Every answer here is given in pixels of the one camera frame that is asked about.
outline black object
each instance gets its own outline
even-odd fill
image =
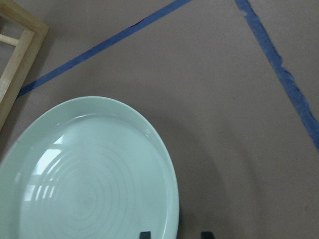
[[[141,232],[140,239],[151,239],[151,232]]]
[[[215,239],[212,232],[201,232],[201,239]]]

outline blue painter's tape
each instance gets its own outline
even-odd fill
[[[309,104],[299,88],[295,84],[292,74],[282,66],[282,58],[272,44],[266,30],[260,22],[259,17],[253,11],[248,0],[235,0],[239,9],[246,12],[246,21],[257,38],[268,61],[275,70],[281,84],[283,85],[289,99],[298,112],[308,134],[312,138],[317,150],[319,151],[319,123],[311,113]]]
[[[43,85],[44,83],[52,80],[53,78],[61,75],[63,72],[71,69],[72,67],[80,64],[81,62],[89,59],[90,57],[98,54],[99,52],[109,48],[110,46],[118,43],[119,41],[125,39],[126,37],[134,34],[135,32],[141,30],[142,28],[152,24],[153,22],[159,20],[160,18],[166,16],[167,14],[171,13],[172,11],[177,10],[181,6],[187,4],[192,0],[175,0],[172,3],[166,5],[165,7],[161,8],[160,10],[154,12],[153,14],[147,16],[143,20],[139,21],[138,23],[134,24],[126,28],[125,30],[121,31],[120,33],[110,37],[109,39],[101,42],[100,44],[92,47],[91,49],[87,50],[86,52],[82,53],[81,55],[73,58],[72,60],[64,63],[63,65],[59,66],[58,68],[52,70],[51,72],[47,73],[46,75],[40,77],[39,79],[31,82],[30,84],[23,87],[17,97],[21,97],[24,94],[32,91],[33,89]]]

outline plate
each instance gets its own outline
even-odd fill
[[[176,239],[178,190],[160,136],[109,98],[38,118],[0,168],[2,239]]]

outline ceramic plate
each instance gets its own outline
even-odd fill
[[[0,168],[1,239],[176,239],[178,191],[151,124],[103,97],[38,118]]]

